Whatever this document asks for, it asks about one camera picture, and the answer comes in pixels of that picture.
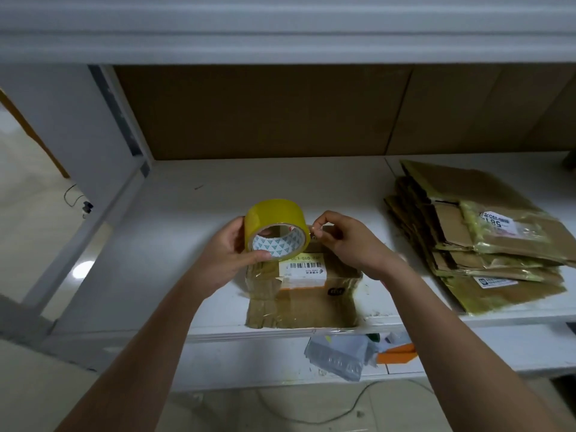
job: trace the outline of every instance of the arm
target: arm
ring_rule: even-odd
[[[323,230],[327,222],[335,227]],[[454,431],[558,431],[518,375],[364,224],[327,211],[313,232],[342,262],[386,286]]]
[[[56,429],[57,432],[154,431],[188,329],[202,301],[266,251],[240,253],[243,218],[216,233],[150,319]]]

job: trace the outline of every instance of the orange object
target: orange object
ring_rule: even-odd
[[[413,343],[394,347],[384,353],[378,353],[376,363],[378,364],[405,364],[412,361],[418,353]]]

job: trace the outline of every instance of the tape roll inner core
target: tape roll inner core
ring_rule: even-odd
[[[305,243],[302,229],[279,223],[258,231],[252,240],[252,250],[266,250],[272,257],[285,257],[300,250]]]

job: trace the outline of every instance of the stack of cardboard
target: stack of cardboard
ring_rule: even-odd
[[[392,217],[467,312],[566,290],[558,267],[576,266],[576,239],[560,221],[489,173],[401,163]]]

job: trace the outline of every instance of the barcode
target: barcode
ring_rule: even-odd
[[[320,262],[291,262],[290,268],[322,268]]]

